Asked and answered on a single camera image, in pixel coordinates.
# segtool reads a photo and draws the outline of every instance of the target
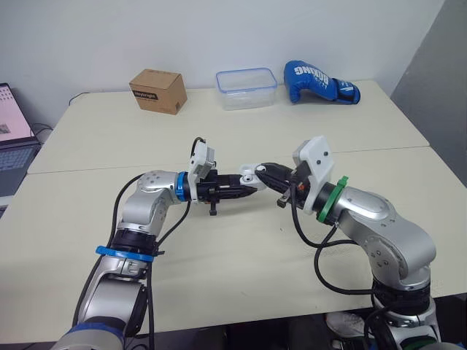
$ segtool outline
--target green ring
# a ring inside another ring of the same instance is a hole
[[[334,187],[333,192],[331,192],[331,195],[329,195],[329,198],[326,201],[326,204],[324,205],[323,210],[320,212],[320,215],[318,215],[319,222],[324,222],[324,220],[326,220],[326,217],[328,216],[328,212],[331,210],[331,208],[334,205],[334,202],[339,197],[344,187],[347,185],[348,179],[349,178],[347,176],[343,176],[337,182],[337,185]]]

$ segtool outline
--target box label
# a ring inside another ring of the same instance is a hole
[[[132,90],[134,97],[149,98],[151,100],[158,100],[158,96],[155,93],[145,93],[144,91]]]

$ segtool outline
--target gray wall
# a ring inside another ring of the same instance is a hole
[[[467,186],[467,1],[446,0],[392,100]]]

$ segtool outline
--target blue ring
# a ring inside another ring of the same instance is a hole
[[[120,339],[120,342],[123,343],[123,333],[117,328],[107,326],[104,323],[90,322],[90,323],[80,323],[77,326],[71,328],[66,334],[79,332],[80,330],[105,330],[110,332],[113,335],[117,336]]]
[[[177,178],[177,189],[175,190],[175,194],[177,195],[177,198],[185,202],[185,191],[183,190],[183,177],[185,176],[187,172],[182,171],[181,173],[178,173],[178,178]]]
[[[138,253],[132,253],[132,252],[122,252],[121,250],[114,250],[114,249],[107,248],[105,246],[98,246],[96,248],[96,253],[103,254],[103,255],[110,255],[111,257],[125,257],[128,259],[141,260],[141,261],[145,261],[148,263],[151,263],[152,261],[154,261],[154,257],[152,255],[138,254]]]

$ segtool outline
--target white table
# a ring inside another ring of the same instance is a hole
[[[196,136],[231,165],[289,157],[313,135],[326,135],[333,152],[428,146],[377,83],[356,84],[357,105],[306,96],[292,105],[279,86],[275,105],[240,111],[222,110],[214,89],[189,90],[175,116],[141,110],[130,92],[86,94],[66,110],[29,173],[184,165]]]
[[[60,128],[55,134],[59,136]],[[182,156],[188,157],[186,152],[177,155]],[[348,175],[351,186],[387,196],[399,214],[433,237],[438,252],[432,264],[433,296],[467,291],[467,190],[436,153],[430,147],[416,147],[336,153],[334,158],[334,182]],[[292,163],[291,156],[271,154],[268,160]],[[107,242],[118,190],[130,177],[154,168],[26,177],[0,220],[2,343],[53,341],[69,329],[82,284],[97,258],[93,251]],[[163,169],[181,171],[186,165]],[[223,173],[236,170],[220,162]],[[166,255],[155,263],[157,331],[370,305],[368,296],[338,295],[317,280],[314,250],[295,232],[290,209],[276,207],[277,197],[267,190],[224,201],[217,217],[209,217],[206,205],[194,206],[164,243]],[[165,228],[184,209],[184,204],[171,208]],[[329,229],[314,216],[301,215],[301,222],[315,241]],[[367,258],[356,246],[326,249],[320,265],[334,284],[370,286]]]

